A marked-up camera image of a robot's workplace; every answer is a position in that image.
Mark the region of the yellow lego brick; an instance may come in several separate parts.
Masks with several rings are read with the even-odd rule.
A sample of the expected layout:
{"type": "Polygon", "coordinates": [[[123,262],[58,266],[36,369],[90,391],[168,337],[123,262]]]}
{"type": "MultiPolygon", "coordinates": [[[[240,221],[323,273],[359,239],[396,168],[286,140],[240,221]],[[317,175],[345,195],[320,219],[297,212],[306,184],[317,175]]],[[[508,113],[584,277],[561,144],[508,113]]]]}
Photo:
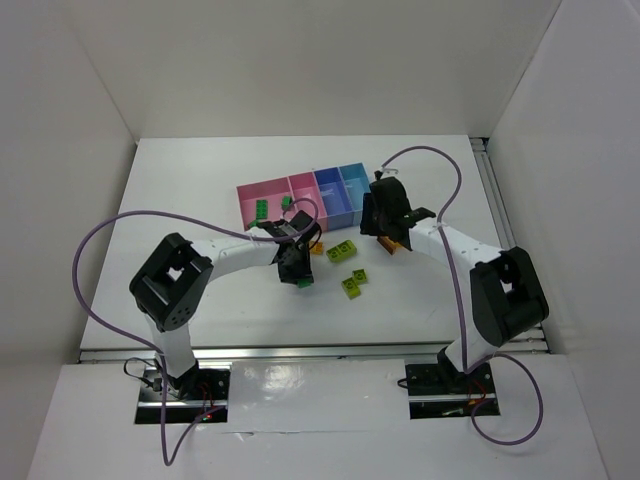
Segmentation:
{"type": "Polygon", "coordinates": [[[309,252],[312,255],[322,255],[324,253],[324,244],[322,242],[314,243],[310,247],[309,252]]]}

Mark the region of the large lime lego brick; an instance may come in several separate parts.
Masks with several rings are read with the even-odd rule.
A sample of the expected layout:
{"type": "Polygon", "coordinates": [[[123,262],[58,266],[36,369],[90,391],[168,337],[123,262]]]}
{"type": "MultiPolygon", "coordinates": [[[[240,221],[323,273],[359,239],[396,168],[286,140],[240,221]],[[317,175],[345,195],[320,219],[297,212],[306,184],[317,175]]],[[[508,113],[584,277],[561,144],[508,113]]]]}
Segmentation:
{"type": "Polygon", "coordinates": [[[326,251],[332,263],[341,263],[357,254],[357,248],[351,240],[345,240],[326,251]]]}

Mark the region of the dark green curved lego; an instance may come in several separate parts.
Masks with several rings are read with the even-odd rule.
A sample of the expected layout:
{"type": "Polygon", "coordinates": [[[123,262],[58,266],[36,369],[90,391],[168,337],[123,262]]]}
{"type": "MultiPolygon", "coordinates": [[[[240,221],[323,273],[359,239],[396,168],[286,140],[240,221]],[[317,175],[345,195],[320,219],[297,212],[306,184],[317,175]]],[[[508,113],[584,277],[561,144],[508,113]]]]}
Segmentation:
{"type": "Polygon", "coordinates": [[[258,199],[255,203],[255,217],[248,224],[249,228],[257,226],[259,223],[266,221],[269,214],[269,204],[267,199],[258,199]]]}

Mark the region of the lime lego pair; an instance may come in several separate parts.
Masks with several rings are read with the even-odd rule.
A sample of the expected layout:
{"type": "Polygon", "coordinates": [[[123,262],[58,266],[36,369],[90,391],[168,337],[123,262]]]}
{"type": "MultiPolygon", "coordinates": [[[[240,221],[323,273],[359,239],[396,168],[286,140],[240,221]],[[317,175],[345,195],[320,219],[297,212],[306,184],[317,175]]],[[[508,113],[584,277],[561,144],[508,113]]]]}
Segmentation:
{"type": "Polygon", "coordinates": [[[361,295],[361,286],[368,283],[368,276],[364,269],[353,270],[349,278],[341,281],[342,289],[349,300],[361,295]]]}

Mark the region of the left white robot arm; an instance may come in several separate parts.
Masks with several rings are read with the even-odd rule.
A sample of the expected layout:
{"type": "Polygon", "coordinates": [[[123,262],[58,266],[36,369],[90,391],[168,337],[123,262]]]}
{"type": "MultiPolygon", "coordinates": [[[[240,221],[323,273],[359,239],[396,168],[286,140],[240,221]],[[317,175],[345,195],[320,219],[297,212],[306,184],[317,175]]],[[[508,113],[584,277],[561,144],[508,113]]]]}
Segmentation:
{"type": "Polygon", "coordinates": [[[189,321],[214,280],[252,267],[275,265],[281,283],[314,282],[309,242],[322,233],[304,211],[289,220],[260,221],[240,238],[191,242],[178,233],[164,237],[129,285],[145,315],[159,371],[180,398],[203,381],[191,345],[189,321]]]}

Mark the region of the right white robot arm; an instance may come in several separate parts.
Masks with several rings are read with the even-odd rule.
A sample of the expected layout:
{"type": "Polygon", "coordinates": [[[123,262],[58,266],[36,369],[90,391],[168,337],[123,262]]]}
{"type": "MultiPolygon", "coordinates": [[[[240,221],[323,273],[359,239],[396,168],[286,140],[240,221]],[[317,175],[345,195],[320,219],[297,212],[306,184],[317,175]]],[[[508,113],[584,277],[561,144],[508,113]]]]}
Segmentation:
{"type": "Polygon", "coordinates": [[[461,334],[435,364],[414,366],[406,378],[413,395],[462,394],[485,372],[483,362],[504,344],[541,323],[549,305],[530,255],[502,250],[446,225],[424,208],[411,207],[395,177],[371,183],[363,196],[360,231],[386,237],[448,267],[461,334]]]}

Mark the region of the dark blue bin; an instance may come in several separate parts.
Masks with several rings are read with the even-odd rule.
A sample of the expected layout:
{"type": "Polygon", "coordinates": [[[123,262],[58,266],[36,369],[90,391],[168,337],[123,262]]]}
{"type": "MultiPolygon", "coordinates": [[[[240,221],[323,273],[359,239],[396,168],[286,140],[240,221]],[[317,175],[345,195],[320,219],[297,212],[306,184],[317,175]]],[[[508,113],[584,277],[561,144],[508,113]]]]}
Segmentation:
{"type": "Polygon", "coordinates": [[[337,167],[316,170],[314,176],[326,211],[328,229],[351,227],[354,209],[340,170],[337,167]]]}

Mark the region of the light blue bin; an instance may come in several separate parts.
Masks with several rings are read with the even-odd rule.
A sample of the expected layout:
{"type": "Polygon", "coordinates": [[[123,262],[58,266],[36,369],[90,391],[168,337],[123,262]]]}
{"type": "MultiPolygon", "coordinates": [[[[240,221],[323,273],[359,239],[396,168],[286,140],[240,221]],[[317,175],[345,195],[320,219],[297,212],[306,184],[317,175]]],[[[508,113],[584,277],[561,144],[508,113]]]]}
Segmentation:
{"type": "Polygon", "coordinates": [[[364,194],[369,193],[370,180],[362,163],[339,167],[354,212],[353,225],[359,226],[363,215],[364,194]]]}

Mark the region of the large pink bin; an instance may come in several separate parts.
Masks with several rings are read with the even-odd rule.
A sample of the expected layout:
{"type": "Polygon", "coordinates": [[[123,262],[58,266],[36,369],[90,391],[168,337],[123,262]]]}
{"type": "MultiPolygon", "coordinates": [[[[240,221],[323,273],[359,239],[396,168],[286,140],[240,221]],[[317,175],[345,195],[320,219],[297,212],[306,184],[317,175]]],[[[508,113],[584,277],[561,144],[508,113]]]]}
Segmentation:
{"type": "Polygon", "coordinates": [[[283,213],[283,199],[293,199],[288,177],[260,181],[236,187],[243,227],[254,221],[277,221],[283,213]]]}

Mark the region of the aluminium rail front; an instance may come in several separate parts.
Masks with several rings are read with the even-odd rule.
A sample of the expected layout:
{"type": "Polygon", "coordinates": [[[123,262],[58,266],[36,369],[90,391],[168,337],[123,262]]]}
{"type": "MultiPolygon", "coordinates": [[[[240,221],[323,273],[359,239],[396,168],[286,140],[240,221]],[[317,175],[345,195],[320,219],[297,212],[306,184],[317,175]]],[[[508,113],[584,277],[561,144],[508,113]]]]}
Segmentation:
{"type": "MultiPolygon", "coordinates": [[[[387,357],[435,356],[444,343],[377,343],[312,346],[267,346],[267,347],[218,347],[194,348],[198,360],[299,360],[299,359],[375,359],[387,357]]],[[[148,349],[98,349],[81,350],[78,363],[107,363],[125,361],[132,357],[151,359],[154,353],[148,349]]]]}

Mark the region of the aluminium rail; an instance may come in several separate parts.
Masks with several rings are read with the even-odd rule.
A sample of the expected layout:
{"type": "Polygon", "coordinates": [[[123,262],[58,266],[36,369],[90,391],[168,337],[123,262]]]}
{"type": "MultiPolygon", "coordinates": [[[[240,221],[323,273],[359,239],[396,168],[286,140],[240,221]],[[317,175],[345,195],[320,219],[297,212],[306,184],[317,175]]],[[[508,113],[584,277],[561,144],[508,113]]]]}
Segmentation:
{"type": "MultiPolygon", "coordinates": [[[[473,235],[478,234],[479,239],[487,240],[490,245],[500,247],[503,250],[516,246],[521,247],[512,229],[506,203],[488,153],[488,139],[470,137],[469,143],[478,173],[478,182],[482,186],[484,196],[482,213],[480,214],[481,223],[484,223],[484,226],[473,227],[472,233],[473,235]]],[[[540,323],[518,335],[508,346],[504,347],[504,350],[517,354],[547,354],[550,352],[545,332],[540,323]]]]}
{"type": "MultiPolygon", "coordinates": [[[[377,343],[312,346],[267,346],[267,347],[218,347],[194,348],[198,360],[299,360],[299,359],[375,359],[387,357],[435,356],[444,343],[377,343]]],[[[78,363],[107,363],[125,361],[132,357],[151,359],[154,353],[148,349],[98,349],[81,350],[78,363]]]]}

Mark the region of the aluminium rail right side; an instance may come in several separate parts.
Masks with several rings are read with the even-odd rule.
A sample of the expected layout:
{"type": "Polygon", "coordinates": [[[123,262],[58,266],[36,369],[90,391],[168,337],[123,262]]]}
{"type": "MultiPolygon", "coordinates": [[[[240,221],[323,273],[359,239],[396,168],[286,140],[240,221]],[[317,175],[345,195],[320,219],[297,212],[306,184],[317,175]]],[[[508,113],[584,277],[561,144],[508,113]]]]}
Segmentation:
{"type": "MultiPolygon", "coordinates": [[[[490,245],[500,247],[503,250],[516,246],[521,247],[512,229],[506,203],[488,153],[488,139],[470,137],[469,143],[478,173],[478,182],[482,186],[484,196],[482,213],[480,214],[481,223],[484,223],[484,226],[473,227],[472,233],[473,235],[478,234],[479,239],[487,240],[490,245]]],[[[518,335],[508,346],[504,347],[504,350],[517,354],[547,354],[550,352],[545,332],[540,323],[518,335]]]]}

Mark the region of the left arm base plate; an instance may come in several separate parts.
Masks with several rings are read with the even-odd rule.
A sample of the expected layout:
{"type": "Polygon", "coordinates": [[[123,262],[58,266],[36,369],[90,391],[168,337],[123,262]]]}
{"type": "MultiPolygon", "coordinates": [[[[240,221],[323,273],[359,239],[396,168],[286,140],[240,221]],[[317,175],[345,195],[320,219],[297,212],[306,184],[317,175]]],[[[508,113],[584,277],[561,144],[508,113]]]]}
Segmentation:
{"type": "MultiPolygon", "coordinates": [[[[162,406],[161,373],[150,360],[127,359],[123,373],[136,380],[139,394],[134,423],[159,425],[162,406]]],[[[195,382],[179,389],[167,387],[166,423],[189,424],[198,415],[205,424],[226,423],[231,368],[229,364],[201,365],[195,382]]]]}

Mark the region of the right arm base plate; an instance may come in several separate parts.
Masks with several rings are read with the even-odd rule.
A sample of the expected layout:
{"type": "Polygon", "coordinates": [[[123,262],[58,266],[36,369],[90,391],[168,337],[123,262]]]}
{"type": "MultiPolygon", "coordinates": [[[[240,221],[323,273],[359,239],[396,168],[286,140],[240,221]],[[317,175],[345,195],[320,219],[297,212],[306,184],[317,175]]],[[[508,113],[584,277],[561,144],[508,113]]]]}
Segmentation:
{"type": "Polygon", "coordinates": [[[491,368],[484,364],[470,377],[446,383],[436,364],[407,364],[396,381],[408,395],[411,420],[499,416],[500,408],[491,368]]]}

